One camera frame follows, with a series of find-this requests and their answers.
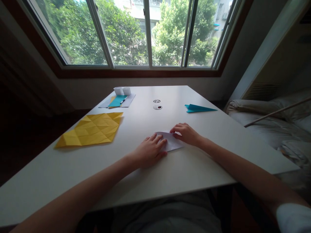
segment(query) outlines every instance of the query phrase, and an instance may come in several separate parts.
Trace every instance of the curtain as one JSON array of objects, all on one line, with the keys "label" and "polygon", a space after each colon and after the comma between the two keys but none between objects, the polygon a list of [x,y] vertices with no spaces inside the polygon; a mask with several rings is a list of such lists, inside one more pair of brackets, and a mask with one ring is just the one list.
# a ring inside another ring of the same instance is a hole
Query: curtain
[{"label": "curtain", "polygon": [[2,21],[0,31],[0,82],[39,116],[51,117],[74,111]]}]

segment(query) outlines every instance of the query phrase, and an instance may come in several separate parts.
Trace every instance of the left hand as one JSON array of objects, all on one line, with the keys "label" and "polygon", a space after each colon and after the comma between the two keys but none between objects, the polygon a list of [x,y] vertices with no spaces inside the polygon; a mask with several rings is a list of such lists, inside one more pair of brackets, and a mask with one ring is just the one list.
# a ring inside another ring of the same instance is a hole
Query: left hand
[{"label": "left hand", "polygon": [[134,159],[138,168],[151,167],[167,155],[166,151],[160,152],[167,142],[166,139],[160,141],[161,138],[163,138],[163,135],[154,133],[152,136],[147,137],[133,152],[128,154],[129,157]]}]

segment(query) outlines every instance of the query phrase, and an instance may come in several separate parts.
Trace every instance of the floor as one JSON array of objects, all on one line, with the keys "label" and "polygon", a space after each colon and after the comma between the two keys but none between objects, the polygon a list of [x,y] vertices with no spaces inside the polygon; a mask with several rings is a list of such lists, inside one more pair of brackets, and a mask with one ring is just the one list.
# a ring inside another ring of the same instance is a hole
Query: floor
[{"label": "floor", "polygon": [[[223,109],[223,103],[215,103]],[[62,133],[77,122],[89,110],[77,110],[70,114],[52,118],[27,116],[15,120],[15,124],[5,129],[2,135],[0,158],[0,186],[20,169],[34,159],[41,151],[55,141]],[[0,232],[9,232],[12,227],[0,228]],[[260,232],[258,225],[249,214],[236,193],[232,204],[232,232]]]}]

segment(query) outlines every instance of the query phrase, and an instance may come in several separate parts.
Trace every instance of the blue card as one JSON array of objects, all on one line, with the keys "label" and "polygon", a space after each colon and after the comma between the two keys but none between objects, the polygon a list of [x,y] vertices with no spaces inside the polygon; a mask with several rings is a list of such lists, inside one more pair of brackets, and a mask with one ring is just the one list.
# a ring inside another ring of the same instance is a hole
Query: blue card
[{"label": "blue card", "polygon": [[116,98],[108,105],[108,107],[120,107],[122,100],[124,100],[127,95],[117,95]]}]

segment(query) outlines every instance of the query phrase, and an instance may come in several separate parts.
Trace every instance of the cup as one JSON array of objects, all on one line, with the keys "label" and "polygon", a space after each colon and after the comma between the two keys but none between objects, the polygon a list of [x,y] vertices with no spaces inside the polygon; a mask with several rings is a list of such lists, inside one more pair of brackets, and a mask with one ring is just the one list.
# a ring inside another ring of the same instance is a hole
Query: cup
[{"label": "cup", "polygon": [[122,87],[115,87],[114,92],[116,95],[123,95]]},{"label": "cup", "polygon": [[123,88],[124,95],[131,95],[131,89],[129,87]]}]

